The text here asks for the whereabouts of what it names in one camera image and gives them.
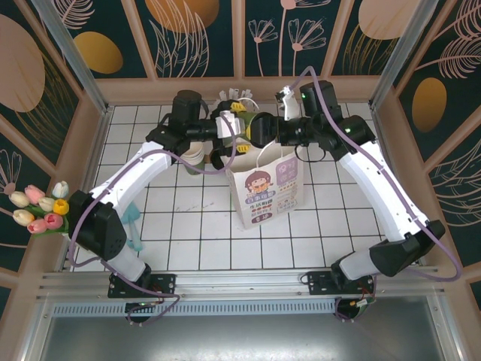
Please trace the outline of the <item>orange oval feather wall panel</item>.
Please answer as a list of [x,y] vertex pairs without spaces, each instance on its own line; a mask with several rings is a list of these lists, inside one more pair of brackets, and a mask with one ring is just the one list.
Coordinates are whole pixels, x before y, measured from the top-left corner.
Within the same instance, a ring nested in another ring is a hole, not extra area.
[[399,101],[425,161],[481,105],[481,0],[455,0]]

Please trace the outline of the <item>brushed metal sheet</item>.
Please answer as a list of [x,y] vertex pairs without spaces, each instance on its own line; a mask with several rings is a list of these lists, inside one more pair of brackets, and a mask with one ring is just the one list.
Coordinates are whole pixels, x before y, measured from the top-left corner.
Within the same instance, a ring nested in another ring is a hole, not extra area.
[[25,361],[468,361],[436,299],[379,299],[360,318],[331,314],[41,317]]

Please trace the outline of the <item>pink flower outline wall panel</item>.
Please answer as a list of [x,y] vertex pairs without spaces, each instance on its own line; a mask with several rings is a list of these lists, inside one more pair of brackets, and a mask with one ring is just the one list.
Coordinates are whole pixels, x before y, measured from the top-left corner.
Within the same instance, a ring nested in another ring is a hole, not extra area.
[[340,0],[246,0],[244,74],[295,76],[327,52]]

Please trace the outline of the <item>pink feather outline wall panel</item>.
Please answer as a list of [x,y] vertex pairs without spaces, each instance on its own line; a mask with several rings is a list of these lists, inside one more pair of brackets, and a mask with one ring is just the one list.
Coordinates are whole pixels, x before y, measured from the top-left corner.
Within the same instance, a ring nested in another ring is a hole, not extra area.
[[464,267],[481,262],[481,126],[429,173]]

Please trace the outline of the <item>peach circle gold stems panel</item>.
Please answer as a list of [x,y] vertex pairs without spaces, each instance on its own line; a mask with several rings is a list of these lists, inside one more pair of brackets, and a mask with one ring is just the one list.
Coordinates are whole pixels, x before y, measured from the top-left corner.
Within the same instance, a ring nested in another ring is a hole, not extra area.
[[334,76],[380,75],[404,32],[410,0],[354,0]]

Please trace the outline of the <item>orange circle leaf wall panel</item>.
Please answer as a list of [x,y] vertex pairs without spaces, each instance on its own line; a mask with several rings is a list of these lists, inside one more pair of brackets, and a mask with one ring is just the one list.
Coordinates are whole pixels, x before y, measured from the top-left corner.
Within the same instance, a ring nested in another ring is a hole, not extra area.
[[231,0],[135,0],[158,78],[232,77]]

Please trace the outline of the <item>aluminium frame post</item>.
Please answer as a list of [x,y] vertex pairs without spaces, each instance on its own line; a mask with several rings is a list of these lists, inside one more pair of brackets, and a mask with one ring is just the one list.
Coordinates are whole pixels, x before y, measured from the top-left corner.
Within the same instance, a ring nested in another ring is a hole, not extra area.
[[380,76],[379,82],[369,100],[370,109],[376,112],[382,104],[384,98],[398,76],[402,66],[407,61],[413,48],[416,46],[424,28],[427,26],[429,20],[437,7],[439,0],[420,0],[416,6],[407,27],[402,36],[399,38],[395,49],[389,57],[386,67]]
[[69,31],[62,24],[54,5],[50,0],[32,0],[32,4],[39,13],[41,19],[52,34],[56,43],[65,54],[66,60],[70,63],[78,80],[82,83],[88,96],[91,98],[95,107],[102,115],[107,113],[108,103],[98,88],[95,78],[83,61],[73,38]]

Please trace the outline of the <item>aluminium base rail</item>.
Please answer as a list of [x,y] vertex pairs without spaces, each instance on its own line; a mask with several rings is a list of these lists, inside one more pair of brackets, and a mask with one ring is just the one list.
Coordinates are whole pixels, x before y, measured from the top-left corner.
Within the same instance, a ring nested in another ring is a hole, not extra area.
[[[306,299],[304,269],[177,272],[175,293],[183,301]],[[36,299],[52,302],[106,302],[107,272],[56,272],[42,275]],[[377,297],[437,296],[446,287],[409,272],[377,277]]]

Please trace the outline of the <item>white printed paper bag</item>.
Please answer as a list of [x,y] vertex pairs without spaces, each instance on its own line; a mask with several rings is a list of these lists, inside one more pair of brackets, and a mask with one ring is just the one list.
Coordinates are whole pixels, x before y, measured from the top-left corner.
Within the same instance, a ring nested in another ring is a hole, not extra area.
[[304,202],[304,164],[295,148],[271,141],[236,155],[226,171],[234,209],[246,229],[298,209]]

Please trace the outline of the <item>teal toy shovel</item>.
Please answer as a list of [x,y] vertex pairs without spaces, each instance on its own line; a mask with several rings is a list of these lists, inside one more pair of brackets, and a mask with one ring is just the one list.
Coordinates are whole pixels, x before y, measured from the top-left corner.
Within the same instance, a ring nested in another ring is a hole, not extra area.
[[141,213],[134,202],[131,202],[127,207],[125,213],[121,217],[121,222],[124,226],[128,227],[127,235],[127,245],[136,252],[141,252],[143,250],[143,245],[141,243],[140,233],[135,221],[141,217]]

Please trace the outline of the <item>stack of cream paper cups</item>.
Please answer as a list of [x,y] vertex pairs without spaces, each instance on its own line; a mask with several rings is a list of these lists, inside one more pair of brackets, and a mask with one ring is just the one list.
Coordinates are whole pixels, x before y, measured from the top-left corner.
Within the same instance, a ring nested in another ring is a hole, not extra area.
[[204,146],[201,142],[191,142],[190,148],[181,156],[185,161],[185,169],[188,174],[199,175],[204,170]]

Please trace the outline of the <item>orange oval dark wall panel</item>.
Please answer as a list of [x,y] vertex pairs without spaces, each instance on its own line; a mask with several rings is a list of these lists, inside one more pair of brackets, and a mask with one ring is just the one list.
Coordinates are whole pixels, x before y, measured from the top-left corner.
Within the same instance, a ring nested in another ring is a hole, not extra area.
[[121,0],[50,0],[96,79],[147,76]]

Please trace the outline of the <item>peach circle dark wall panel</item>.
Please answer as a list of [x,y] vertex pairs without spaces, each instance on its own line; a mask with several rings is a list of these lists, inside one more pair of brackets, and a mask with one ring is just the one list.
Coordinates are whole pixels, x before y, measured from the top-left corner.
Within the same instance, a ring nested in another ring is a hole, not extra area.
[[0,117],[23,131],[66,132],[80,84],[38,24],[15,0],[0,0]]

